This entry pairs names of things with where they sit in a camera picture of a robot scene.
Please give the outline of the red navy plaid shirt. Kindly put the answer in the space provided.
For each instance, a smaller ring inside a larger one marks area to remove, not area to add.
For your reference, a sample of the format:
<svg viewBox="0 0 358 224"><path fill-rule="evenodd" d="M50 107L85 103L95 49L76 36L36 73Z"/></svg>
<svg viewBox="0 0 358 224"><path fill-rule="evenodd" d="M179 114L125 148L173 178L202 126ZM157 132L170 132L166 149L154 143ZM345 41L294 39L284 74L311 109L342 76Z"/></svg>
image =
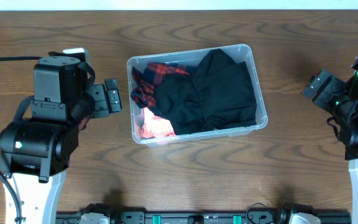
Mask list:
<svg viewBox="0 0 358 224"><path fill-rule="evenodd" d="M167 75L189 76L195 70L194 66L177 63L149 62L143 72L132 68L132 78L137 87L131 92L131 99L140 108L148 108L155 116L162 117L154 97L154 90L163 82Z"/></svg>

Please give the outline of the pink printed t-shirt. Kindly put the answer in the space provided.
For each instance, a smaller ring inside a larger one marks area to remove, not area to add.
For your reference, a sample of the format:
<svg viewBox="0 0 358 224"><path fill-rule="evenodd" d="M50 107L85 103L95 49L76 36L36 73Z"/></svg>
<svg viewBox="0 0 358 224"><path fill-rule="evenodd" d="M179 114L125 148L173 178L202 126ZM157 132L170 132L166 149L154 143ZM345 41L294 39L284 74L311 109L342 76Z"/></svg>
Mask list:
<svg viewBox="0 0 358 224"><path fill-rule="evenodd" d="M148 108L142 109L143 120L135 125L135 135L140 138L167 138L175 136L169 120L156 116Z"/></svg>

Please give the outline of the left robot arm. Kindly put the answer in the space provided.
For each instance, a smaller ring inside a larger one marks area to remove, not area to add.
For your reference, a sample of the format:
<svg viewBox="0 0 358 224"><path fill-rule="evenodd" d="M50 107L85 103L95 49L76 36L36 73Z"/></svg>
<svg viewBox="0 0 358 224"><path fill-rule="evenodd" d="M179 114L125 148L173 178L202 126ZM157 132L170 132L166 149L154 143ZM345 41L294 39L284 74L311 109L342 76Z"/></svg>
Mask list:
<svg viewBox="0 0 358 224"><path fill-rule="evenodd" d="M84 48L50 52L34 66L34 95L0 133L6 223L55 223L70 156L91 119L122 110L117 81L102 84Z"/></svg>

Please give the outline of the clear plastic storage bin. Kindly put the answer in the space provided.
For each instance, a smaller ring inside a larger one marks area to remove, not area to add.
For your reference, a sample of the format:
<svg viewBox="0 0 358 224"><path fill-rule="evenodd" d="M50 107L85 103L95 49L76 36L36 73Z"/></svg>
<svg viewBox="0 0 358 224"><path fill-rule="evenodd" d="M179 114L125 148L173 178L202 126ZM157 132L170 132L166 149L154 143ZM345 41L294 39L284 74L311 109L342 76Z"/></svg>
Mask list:
<svg viewBox="0 0 358 224"><path fill-rule="evenodd" d="M235 62L245 62L247 64L250 78L254 88L254 95L257 103L255 122L256 125L241 128L221 129L217 131L207 131L194 134L185 134L179 136L172 136L167 138L143 138L140 129L144 125L144 111L140 109L133 100L129 100L131 113L131 131L132 138L138 144L143 144L148 147L163 146L176 142L195 141L200 139L218 138L218 137L233 137L240 135L247 135L255 130L263 129L268 123L268 116L265 109L264 99L262 96L259 78L254 63L252 49L247 44L236 44L221 46L225 53L228 54ZM137 83L132 78L132 68L139 71L144 71L149 62L163 62L163 63L179 63L189 66L196 66L201 62L201 59L211 49L188 50L181 52L170 52L154 55L140 55L131 57L127 61L127 79L129 92L137 87Z"/></svg>

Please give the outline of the black garment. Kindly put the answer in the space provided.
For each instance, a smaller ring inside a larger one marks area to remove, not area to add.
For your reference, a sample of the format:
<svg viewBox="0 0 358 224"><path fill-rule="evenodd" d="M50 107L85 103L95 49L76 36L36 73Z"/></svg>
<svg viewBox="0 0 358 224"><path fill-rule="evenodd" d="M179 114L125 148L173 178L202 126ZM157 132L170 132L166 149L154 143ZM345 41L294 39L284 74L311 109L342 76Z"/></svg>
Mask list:
<svg viewBox="0 0 358 224"><path fill-rule="evenodd" d="M188 76L167 75L154 98L177 135L256 124L257 101L247 64L221 49L209 51Z"/></svg>

